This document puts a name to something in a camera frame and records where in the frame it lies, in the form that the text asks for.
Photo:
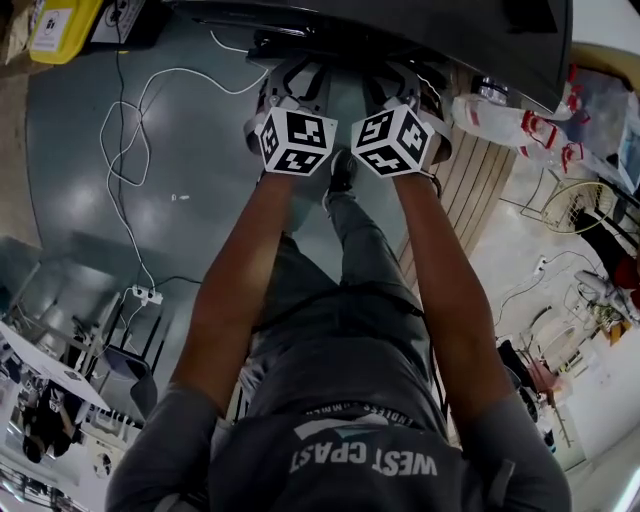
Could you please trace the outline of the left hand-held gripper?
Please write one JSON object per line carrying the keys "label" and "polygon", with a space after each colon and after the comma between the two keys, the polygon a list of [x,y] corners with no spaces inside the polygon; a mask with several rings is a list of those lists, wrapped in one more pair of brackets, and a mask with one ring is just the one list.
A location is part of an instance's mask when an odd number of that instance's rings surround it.
{"label": "left hand-held gripper", "polygon": [[330,87],[329,66],[310,56],[270,65],[244,125],[247,147],[265,172],[310,176],[330,156],[338,125],[327,116]]}

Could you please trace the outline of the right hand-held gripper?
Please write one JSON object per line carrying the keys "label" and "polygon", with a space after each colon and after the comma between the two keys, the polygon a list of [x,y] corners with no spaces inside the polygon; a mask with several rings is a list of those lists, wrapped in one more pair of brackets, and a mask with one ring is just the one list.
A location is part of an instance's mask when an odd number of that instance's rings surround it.
{"label": "right hand-held gripper", "polygon": [[449,82],[434,64],[385,62],[362,76],[366,117],[351,152],[382,178],[422,173],[451,157]]}

